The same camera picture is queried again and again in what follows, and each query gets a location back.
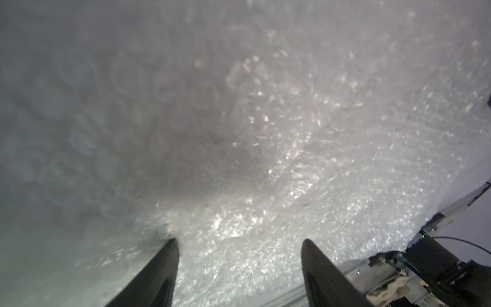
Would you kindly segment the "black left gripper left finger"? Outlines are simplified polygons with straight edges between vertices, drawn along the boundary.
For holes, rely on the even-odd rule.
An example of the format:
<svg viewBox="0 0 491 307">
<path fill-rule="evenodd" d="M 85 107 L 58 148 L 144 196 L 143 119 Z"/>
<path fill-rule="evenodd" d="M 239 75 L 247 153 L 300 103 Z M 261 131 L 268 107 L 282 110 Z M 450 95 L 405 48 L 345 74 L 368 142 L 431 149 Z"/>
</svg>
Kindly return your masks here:
<svg viewBox="0 0 491 307">
<path fill-rule="evenodd" d="M 178 241 L 170 239 L 107 307 L 171 306 L 179 259 Z"/>
</svg>

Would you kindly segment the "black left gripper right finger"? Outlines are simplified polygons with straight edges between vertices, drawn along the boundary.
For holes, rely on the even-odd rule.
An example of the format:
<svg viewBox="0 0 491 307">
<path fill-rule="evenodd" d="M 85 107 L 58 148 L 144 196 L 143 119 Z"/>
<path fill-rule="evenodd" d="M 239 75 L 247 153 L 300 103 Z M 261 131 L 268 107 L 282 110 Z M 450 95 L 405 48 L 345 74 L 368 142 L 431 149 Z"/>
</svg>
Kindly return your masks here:
<svg viewBox="0 0 491 307">
<path fill-rule="evenodd" d="M 312 240 L 304 240 L 301 262 L 310 306 L 373 307 Z"/>
</svg>

